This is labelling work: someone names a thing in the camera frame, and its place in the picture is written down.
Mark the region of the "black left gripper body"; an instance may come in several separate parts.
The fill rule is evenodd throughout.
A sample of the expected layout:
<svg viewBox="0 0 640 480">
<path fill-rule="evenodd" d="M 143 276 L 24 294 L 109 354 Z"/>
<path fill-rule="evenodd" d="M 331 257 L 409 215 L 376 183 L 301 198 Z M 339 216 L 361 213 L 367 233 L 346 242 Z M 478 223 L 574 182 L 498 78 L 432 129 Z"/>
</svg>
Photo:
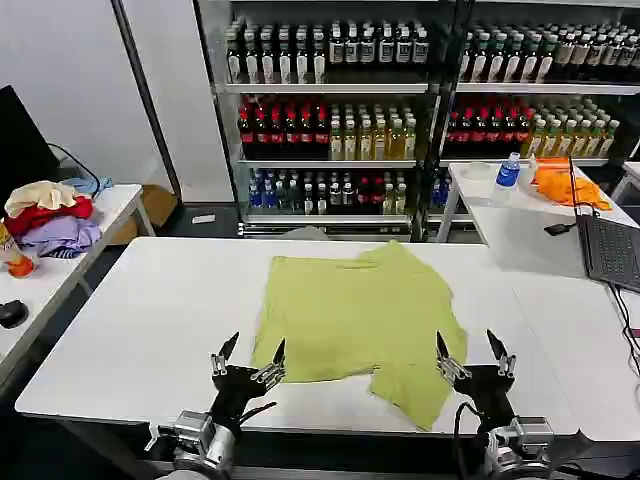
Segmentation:
<svg viewBox="0 0 640 480">
<path fill-rule="evenodd" d="M 213 376 L 217 395 L 209 410 L 213 422 L 231 431 L 233 435 L 241 435 L 241 426 L 250 418 L 272 408 L 273 402 L 253 408 L 245 412 L 250 400 L 266 395 L 267 389 L 250 380 L 257 369 L 244 366 L 227 366 L 225 376 Z"/>
</svg>

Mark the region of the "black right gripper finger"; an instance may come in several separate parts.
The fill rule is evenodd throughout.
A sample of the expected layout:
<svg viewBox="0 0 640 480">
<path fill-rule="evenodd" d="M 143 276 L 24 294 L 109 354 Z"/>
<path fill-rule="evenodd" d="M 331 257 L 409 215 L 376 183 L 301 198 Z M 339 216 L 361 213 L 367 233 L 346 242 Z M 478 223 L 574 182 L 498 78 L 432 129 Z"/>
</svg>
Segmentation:
<svg viewBox="0 0 640 480">
<path fill-rule="evenodd" d="M 486 330 L 486 334 L 494 357 L 498 361 L 498 375 L 513 376 L 516 356 L 507 352 L 504 343 L 490 329 Z"/>
<path fill-rule="evenodd" d="M 471 378 L 471 372 L 449 355 L 446 342 L 440 332 L 436 333 L 436 367 L 451 385 L 454 385 L 457 380 Z"/>
</svg>

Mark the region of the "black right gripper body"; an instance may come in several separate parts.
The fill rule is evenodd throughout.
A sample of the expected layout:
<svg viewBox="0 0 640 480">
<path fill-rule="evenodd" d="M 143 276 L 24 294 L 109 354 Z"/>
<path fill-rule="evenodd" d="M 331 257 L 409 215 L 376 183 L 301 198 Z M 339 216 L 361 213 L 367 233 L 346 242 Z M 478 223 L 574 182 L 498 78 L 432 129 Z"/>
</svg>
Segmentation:
<svg viewBox="0 0 640 480">
<path fill-rule="evenodd" d="M 490 431 L 508 426 L 515 413 L 507 397 L 515 379 L 499 374 L 496 365 L 467 366 L 470 376 L 455 378 L 456 392 L 471 398 L 480 415 L 479 431 Z"/>
</svg>

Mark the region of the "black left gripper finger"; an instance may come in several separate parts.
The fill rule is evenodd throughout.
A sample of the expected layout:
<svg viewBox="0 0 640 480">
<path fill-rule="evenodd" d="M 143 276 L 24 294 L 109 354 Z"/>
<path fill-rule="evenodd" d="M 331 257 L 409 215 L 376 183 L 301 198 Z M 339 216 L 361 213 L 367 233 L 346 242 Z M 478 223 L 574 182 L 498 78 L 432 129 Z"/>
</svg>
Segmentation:
<svg viewBox="0 0 640 480">
<path fill-rule="evenodd" d="M 217 354 L 211 355 L 212 375 L 213 376 L 225 376 L 227 374 L 227 361 L 229 360 L 236 343 L 239 338 L 239 333 L 236 332 L 229 339 L 227 339 L 221 346 Z"/>
<path fill-rule="evenodd" d="M 286 375 L 285 372 L 285 346 L 286 340 L 282 339 L 272 361 L 265 367 L 257 370 L 250 376 L 250 380 L 265 389 L 272 389 Z"/>
</svg>

